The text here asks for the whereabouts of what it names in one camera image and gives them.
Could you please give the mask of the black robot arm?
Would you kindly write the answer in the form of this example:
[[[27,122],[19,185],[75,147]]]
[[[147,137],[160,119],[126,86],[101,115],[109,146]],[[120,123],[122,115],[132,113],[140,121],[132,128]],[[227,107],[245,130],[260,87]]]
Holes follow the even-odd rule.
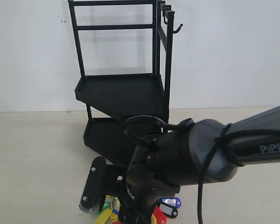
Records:
[[[173,197],[182,186],[197,185],[197,216],[202,223],[205,183],[229,181],[239,167],[280,162],[280,106],[222,124],[214,119],[177,125],[139,115],[122,129],[136,145],[126,185],[137,199]]]

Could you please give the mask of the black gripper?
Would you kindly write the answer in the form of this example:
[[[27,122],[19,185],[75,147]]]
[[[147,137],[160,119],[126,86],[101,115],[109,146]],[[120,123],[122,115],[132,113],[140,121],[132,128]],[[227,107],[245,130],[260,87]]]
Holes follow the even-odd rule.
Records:
[[[150,192],[141,192],[123,179],[120,183],[122,195],[119,197],[121,208],[119,220],[123,224],[150,224],[152,214],[160,197],[174,197],[180,192],[180,186],[169,185],[172,192],[165,193],[156,187],[150,187]]]

